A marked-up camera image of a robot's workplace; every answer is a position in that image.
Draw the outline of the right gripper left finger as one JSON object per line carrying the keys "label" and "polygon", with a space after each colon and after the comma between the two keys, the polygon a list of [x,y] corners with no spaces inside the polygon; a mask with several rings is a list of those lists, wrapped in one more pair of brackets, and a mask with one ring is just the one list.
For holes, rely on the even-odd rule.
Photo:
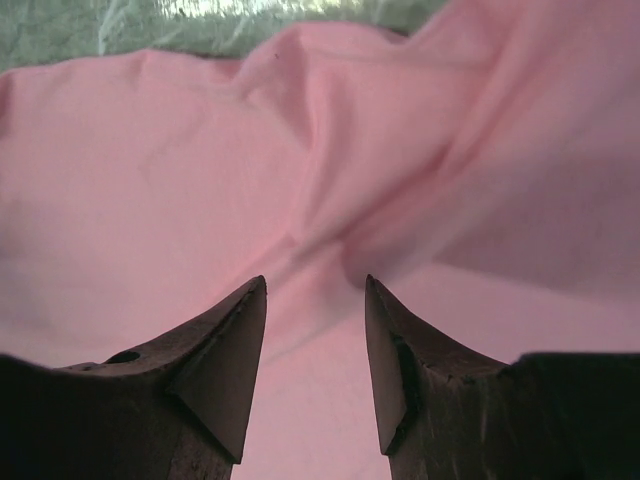
{"label": "right gripper left finger", "polygon": [[102,363],[1,358],[5,479],[227,479],[243,456],[267,310],[255,277]]}

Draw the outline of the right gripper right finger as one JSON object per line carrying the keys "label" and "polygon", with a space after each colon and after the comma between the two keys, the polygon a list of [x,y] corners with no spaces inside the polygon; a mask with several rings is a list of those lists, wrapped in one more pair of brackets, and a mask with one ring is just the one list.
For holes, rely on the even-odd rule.
{"label": "right gripper right finger", "polygon": [[365,327],[381,453],[395,479],[635,479],[639,357],[533,353],[505,364],[368,277]]}

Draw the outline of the pink t shirt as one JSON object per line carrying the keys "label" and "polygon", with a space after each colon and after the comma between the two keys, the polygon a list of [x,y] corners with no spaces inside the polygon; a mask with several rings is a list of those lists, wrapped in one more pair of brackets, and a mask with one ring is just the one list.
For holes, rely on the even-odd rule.
{"label": "pink t shirt", "polygon": [[639,5],[453,1],[408,38],[302,23],[243,60],[1,78],[1,349],[100,361],[268,288],[240,479],[385,479],[380,279],[510,361],[639,347]]}

